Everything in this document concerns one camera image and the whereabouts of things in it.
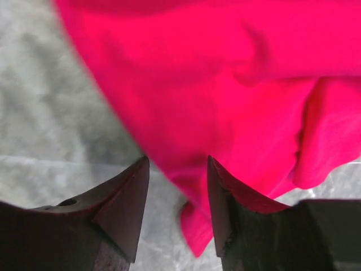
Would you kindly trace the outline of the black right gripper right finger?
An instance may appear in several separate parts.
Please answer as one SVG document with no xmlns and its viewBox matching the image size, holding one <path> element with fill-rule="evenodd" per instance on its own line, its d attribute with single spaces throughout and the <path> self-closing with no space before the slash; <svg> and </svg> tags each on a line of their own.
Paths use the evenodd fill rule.
<svg viewBox="0 0 361 271">
<path fill-rule="evenodd" d="M 208 159 L 208 195 L 224 270 L 359 270 L 360 200 L 272 200 Z"/>
</svg>

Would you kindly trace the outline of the red t shirt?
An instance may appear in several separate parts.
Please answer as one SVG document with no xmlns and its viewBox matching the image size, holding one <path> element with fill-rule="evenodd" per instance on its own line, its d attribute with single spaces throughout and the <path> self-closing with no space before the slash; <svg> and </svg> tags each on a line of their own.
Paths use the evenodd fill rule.
<svg viewBox="0 0 361 271">
<path fill-rule="evenodd" d="M 359 1 L 56 1 L 77 52 L 142 151 L 213 237 L 208 156 L 277 198 L 360 157 Z"/>
</svg>

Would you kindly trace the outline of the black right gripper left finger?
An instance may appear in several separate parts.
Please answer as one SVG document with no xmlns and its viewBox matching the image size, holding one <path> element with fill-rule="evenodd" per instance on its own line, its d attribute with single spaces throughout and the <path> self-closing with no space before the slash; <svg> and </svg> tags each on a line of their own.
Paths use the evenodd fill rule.
<svg viewBox="0 0 361 271">
<path fill-rule="evenodd" d="M 128 270 L 135 261 L 149 160 L 56 206 L 1 203 L 2 270 Z"/>
</svg>

